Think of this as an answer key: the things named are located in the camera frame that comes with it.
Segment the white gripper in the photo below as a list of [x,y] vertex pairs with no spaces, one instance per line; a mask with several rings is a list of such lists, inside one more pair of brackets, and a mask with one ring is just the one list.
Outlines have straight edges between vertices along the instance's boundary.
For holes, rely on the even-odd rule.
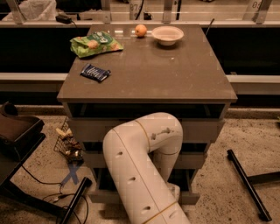
[[175,200],[179,200],[180,197],[180,187],[173,183],[166,183],[167,187],[171,191],[172,195],[174,196]]

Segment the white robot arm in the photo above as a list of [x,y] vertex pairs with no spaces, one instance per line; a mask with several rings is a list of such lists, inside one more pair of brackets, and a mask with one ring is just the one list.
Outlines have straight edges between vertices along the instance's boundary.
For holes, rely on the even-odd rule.
[[120,124],[103,155],[131,224],[191,224],[167,185],[183,143],[180,121],[154,113]]

